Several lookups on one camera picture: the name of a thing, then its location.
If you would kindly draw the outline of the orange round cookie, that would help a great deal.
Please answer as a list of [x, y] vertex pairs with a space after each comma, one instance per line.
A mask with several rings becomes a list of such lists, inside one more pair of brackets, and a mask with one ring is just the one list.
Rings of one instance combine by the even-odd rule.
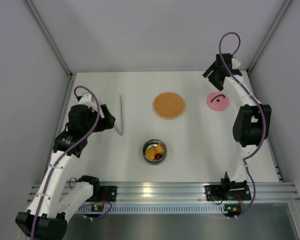
[[148, 153], [149, 153], [150, 155], [155, 156], [155, 155], [157, 154], [157, 151], [156, 151], [155, 148], [151, 148], [151, 149], [149, 149]]

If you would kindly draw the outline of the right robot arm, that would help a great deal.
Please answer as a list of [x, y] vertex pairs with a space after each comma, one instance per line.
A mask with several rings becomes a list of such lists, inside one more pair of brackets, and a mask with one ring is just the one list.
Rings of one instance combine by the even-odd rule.
[[239, 160], [224, 175], [234, 183], [245, 182], [250, 177], [251, 158], [268, 137], [272, 114], [270, 105], [262, 104], [249, 90], [239, 66], [240, 61], [232, 54], [217, 54], [215, 61], [202, 75], [217, 89], [206, 98], [210, 109], [222, 112], [231, 102], [237, 109], [232, 136], [240, 145]]

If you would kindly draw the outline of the pink lunch box lid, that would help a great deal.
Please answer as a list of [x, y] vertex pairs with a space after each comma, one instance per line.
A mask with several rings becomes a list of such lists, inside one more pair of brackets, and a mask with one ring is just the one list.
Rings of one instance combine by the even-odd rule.
[[225, 111], [229, 106], [229, 98], [222, 92], [212, 92], [206, 98], [206, 104], [214, 111]]

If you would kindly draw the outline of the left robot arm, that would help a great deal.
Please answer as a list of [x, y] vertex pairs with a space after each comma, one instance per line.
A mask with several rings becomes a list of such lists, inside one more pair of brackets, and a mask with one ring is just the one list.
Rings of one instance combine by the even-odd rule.
[[25, 236], [32, 240], [61, 240], [78, 210], [92, 205], [110, 206], [116, 201], [116, 186], [102, 186], [99, 178], [89, 175], [81, 176], [62, 197], [71, 169], [88, 144], [89, 131], [110, 130], [115, 121], [105, 104], [99, 109], [86, 104], [71, 107], [68, 123], [54, 141], [49, 166], [35, 197], [15, 218]]

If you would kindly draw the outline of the yellow maple leaf cookie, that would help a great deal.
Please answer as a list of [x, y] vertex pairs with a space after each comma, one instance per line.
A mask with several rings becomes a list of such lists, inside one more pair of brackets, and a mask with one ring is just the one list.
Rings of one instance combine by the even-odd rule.
[[163, 147], [162, 147], [160, 144], [156, 145], [156, 146], [155, 146], [155, 149], [156, 149], [156, 152], [157, 152], [158, 154], [160, 154], [160, 153], [163, 152]]

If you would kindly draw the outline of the green sandwich cookie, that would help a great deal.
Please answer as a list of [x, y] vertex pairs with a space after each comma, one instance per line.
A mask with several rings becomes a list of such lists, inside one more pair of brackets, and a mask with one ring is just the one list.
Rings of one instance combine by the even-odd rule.
[[152, 148], [153, 148], [153, 146], [148, 146], [148, 147], [146, 148], [145, 152], [147, 153], [147, 152], [149, 151], [149, 149], [152, 149]]

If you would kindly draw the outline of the stainless steel tongs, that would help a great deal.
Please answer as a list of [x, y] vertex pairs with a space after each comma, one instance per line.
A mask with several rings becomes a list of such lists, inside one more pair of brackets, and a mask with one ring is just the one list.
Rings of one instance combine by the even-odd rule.
[[123, 136], [124, 133], [124, 123], [123, 123], [123, 98], [122, 95], [119, 94], [119, 117], [116, 120], [116, 124], [114, 128], [120, 137]]

